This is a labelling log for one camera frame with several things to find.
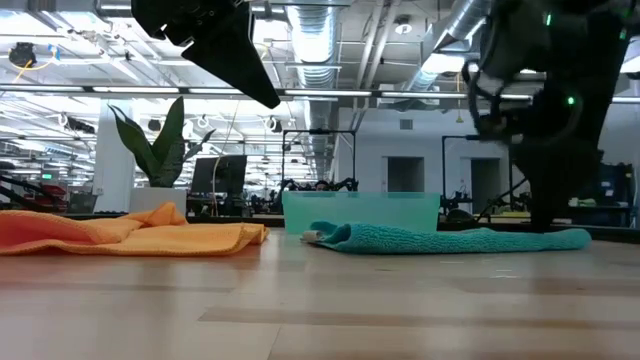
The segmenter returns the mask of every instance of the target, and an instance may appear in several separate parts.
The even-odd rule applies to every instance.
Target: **ceiling duct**
[[[296,61],[309,63],[298,67],[298,81],[303,88],[332,89],[336,82],[336,69],[322,67],[335,60],[337,50],[338,9],[326,6],[290,6],[287,15],[292,26],[291,40]],[[309,101],[307,124],[309,129],[334,129],[337,124],[335,106],[329,101]],[[327,142],[335,137],[311,136],[310,149],[314,154],[316,173],[322,179],[331,167],[331,149]]]
[[[473,35],[489,13],[491,0],[456,0],[451,15],[433,24],[427,30],[422,43],[424,63],[407,82],[405,91],[425,92],[435,82],[440,72],[430,63],[434,52],[464,53],[474,46]]]

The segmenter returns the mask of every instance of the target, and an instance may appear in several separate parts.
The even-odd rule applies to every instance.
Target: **pillar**
[[[134,186],[133,154],[122,144],[115,116],[108,105],[120,108],[135,119],[133,101],[102,99],[98,122],[98,143],[93,179],[93,193],[98,195],[94,211],[129,211],[131,189]]]

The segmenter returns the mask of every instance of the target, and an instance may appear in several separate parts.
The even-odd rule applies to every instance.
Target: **teal plastic bin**
[[[301,234],[319,220],[338,225],[358,222],[435,232],[440,195],[287,191],[282,204],[285,228],[290,234]]]

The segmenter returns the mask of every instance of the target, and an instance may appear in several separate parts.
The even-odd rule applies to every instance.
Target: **computer monitor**
[[[244,174],[247,157],[244,155],[223,156],[216,169],[216,192],[239,194],[244,188]],[[218,158],[200,158],[196,160],[193,172],[191,192],[210,193],[213,189],[213,168]]]

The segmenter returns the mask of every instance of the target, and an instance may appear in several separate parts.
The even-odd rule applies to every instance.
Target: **metal frame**
[[[286,147],[287,147],[287,134],[309,134],[309,135],[331,135],[331,134],[351,134],[353,137],[353,151],[351,152],[352,157],[352,165],[353,165],[353,178],[356,178],[356,131],[354,130],[283,130],[282,131],[282,169],[280,170],[282,173],[281,183],[280,183],[280,191],[283,189],[284,184],[284,165],[285,165],[285,155],[286,155]]]

